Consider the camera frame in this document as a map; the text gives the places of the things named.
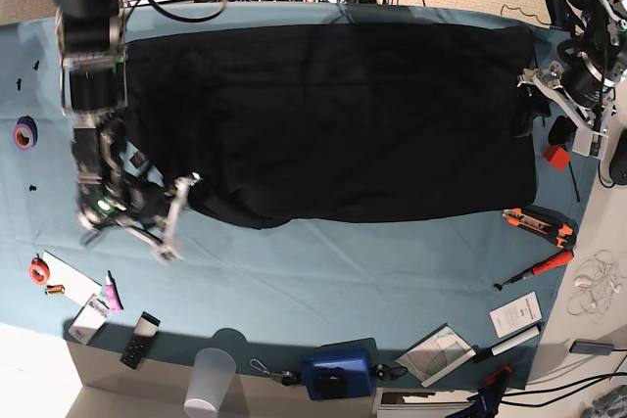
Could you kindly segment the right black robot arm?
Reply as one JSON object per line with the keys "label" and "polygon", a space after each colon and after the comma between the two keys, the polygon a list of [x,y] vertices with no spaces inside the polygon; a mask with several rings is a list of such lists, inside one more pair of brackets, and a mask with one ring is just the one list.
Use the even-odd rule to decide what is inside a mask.
{"label": "right black robot arm", "polygon": [[53,0],[62,113],[73,116],[77,218],[88,231],[120,227],[160,263],[182,255],[174,238],[196,174],[167,188],[125,169],[126,16],[123,0]]}

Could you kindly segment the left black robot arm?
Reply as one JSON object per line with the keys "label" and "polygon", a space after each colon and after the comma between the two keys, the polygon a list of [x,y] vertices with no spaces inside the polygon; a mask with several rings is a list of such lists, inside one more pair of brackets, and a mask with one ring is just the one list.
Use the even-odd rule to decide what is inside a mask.
{"label": "left black robot arm", "polygon": [[569,33],[558,59],[525,69],[518,85],[556,103],[576,126],[572,150],[605,158],[615,88],[626,80],[626,0],[546,0],[551,27]]}

